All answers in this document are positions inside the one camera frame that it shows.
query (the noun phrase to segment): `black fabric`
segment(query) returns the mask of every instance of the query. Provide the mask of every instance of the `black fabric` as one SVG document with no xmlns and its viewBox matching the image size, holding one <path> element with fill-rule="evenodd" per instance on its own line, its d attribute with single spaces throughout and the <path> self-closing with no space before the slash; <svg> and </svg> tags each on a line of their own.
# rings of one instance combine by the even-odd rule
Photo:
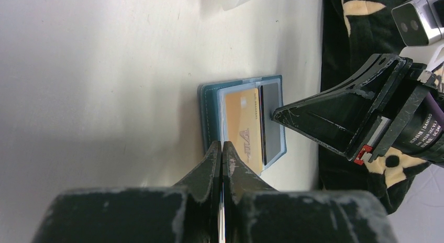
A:
<svg viewBox="0 0 444 243">
<path fill-rule="evenodd" d="M 324 0 L 321 91 L 350 77 L 374 53 L 401 52 L 405 45 L 391 9 L 405 1 Z M 358 165 L 320 146 L 321 183 L 327 190 L 370 191 L 389 214 L 393 213 L 415 175 L 426 169 L 429 163 L 395 149 L 375 161 L 371 165 Z"/>
</svg>

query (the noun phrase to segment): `white surface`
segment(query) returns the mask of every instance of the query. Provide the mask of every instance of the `white surface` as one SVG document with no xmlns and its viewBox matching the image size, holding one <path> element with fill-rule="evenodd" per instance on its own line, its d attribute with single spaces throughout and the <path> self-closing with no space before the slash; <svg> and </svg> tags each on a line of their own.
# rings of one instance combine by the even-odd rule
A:
<svg viewBox="0 0 444 243">
<path fill-rule="evenodd" d="M 0 0 L 0 242 L 28 242 L 65 189 L 179 180 L 203 156 L 201 83 L 316 93 L 320 22 L 321 0 Z M 310 189 L 316 145 L 287 146 L 263 178 Z"/>
<path fill-rule="evenodd" d="M 444 169 L 432 165 L 416 176 L 399 209 L 388 218 L 402 243 L 444 239 Z"/>
</svg>

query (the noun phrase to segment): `beige flower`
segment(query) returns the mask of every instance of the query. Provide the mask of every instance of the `beige flower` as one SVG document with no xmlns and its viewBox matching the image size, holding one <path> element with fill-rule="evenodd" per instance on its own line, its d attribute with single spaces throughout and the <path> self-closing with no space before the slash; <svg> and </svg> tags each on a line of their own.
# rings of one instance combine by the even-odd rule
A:
<svg viewBox="0 0 444 243">
<path fill-rule="evenodd" d="M 362 15 L 370 15 L 376 13 L 383 8 L 385 5 L 372 2 L 372 1 L 347 1 L 344 3 L 344 0 L 341 0 L 342 8 L 344 11 L 344 21 L 346 23 L 346 28 L 348 32 L 348 36 L 350 36 L 350 22 L 348 21 L 348 15 L 362 16 Z"/>
</svg>

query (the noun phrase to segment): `wallet stitching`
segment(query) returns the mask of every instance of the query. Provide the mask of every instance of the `wallet stitching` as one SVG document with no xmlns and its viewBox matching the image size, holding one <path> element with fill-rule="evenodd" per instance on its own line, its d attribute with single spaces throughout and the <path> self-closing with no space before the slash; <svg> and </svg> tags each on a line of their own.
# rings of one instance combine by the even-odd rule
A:
<svg viewBox="0 0 444 243">
<path fill-rule="evenodd" d="M 230 86 L 223 86 L 223 87 L 216 87 L 214 89 L 207 89 L 205 90 L 205 112 L 206 112 L 206 116 L 207 116 L 207 130 L 208 130 L 208 142 L 211 143 L 212 141 L 210 141 L 210 132 L 209 132 L 209 119 L 208 119 L 208 104 L 207 104 L 207 91 L 211 91 L 211 90 L 220 90 L 220 89 L 224 89 L 226 87 L 230 87 Z"/>
</svg>

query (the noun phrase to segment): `camera lens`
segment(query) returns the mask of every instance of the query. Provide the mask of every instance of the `camera lens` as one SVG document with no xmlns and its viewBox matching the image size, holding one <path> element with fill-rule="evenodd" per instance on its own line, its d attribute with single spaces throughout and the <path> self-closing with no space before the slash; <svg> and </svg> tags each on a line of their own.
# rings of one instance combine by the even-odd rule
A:
<svg viewBox="0 0 444 243">
<path fill-rule="evenodd" d="M 403 129 L 393 147 L 412 157 L 433 162 L 444 160 L 442 128 L 422 103 Z"/>
<path fill-rule="evenodd" d="M 401 29 L 404 32 L 407 32 L 407 30 L 408 30 L 407 25 L 404 22 L 401 23 Z"/>
<path fill-rule="evenodd" d="M 417 31 L 419 28 L 418 22 L 416 22 L 416 20 L 410 21 L 410 25 L 412 26 L 413 30 L 415 30 L 415 31 Z"/>
</svg>

